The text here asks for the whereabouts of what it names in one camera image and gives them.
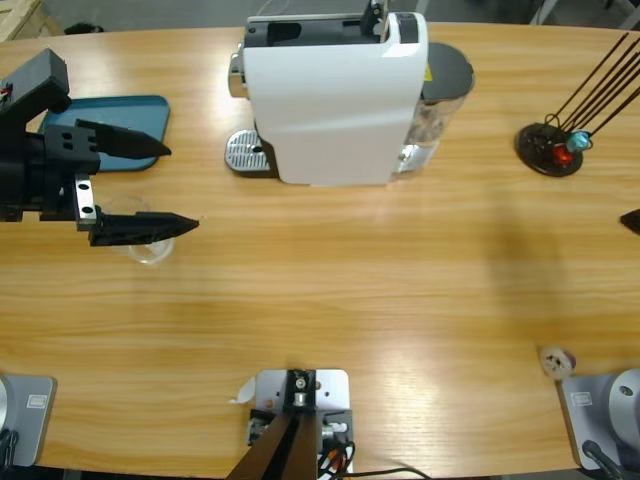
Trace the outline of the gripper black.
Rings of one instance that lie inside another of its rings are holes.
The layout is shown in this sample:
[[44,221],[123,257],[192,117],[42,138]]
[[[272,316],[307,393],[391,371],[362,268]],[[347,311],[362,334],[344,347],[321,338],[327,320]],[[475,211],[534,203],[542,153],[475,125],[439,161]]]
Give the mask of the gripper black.
[[100,153],[142,160],[171,155],[149,134],[77,119],[41,133],[1,126],[1,220],[20,222],[26,212],[42,221],[73,221],[89,230],[92,247],[147,245],[184,235],[199,221],[175,213],[108,214],[93,198],[90,177]]

